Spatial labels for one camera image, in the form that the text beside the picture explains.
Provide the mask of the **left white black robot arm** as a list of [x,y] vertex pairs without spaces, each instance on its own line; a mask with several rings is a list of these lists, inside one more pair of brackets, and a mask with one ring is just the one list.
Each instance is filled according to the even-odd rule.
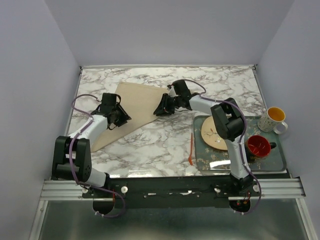
[[[93,97],[99,105],[92,112],[76,108],[80,97]],[[85,114],[88,120],[68,136],[59,136],[55,140],[52,176],[62,180],[74,180],[82,186],[92,186],[101,198],[111,191],[108,183],[110,175],[92,167],[91,146],[98,137],[111,127],[121,127],[131,117],[121,106],[121,96],[116,93],[103,93],[101,100],[92,94],[81,94],[71,103],[73,110]]]

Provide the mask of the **orange plastic fork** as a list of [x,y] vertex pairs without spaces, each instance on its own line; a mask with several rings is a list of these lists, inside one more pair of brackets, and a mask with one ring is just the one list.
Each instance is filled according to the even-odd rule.
[[188,156],[188,162],[191,166],[193,166],[193,144],[194,144],[193,133],[191,133],[190,134],[190,153]]

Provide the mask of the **beige cloth napkin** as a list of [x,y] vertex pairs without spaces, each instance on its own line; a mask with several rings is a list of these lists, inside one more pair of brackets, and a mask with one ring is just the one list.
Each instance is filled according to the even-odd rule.
[[154,111],[158,107],[166,88],[130,82],[120,82],[115,93],[120,95],[120,105],[131,117],[127,123],[113,130],[105,130],[92,144],[91,151],[96,152],[109,144],[125,137],[135,130],[157,119]]

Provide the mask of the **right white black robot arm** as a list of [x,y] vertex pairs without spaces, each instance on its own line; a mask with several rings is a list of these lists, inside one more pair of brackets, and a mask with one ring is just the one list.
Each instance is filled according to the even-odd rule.
[[230,159],[230,191],[241,196],[254,181],[245,150],[246,118],[234,98],[217,100],[205,97],[205,88],[201,93],[192,93],[187,81],[179,79],[168,85],[169,92],[162,95],[153,114],[158,117],[170,116],[179,108],[211,114],[216,132],[227,146]]

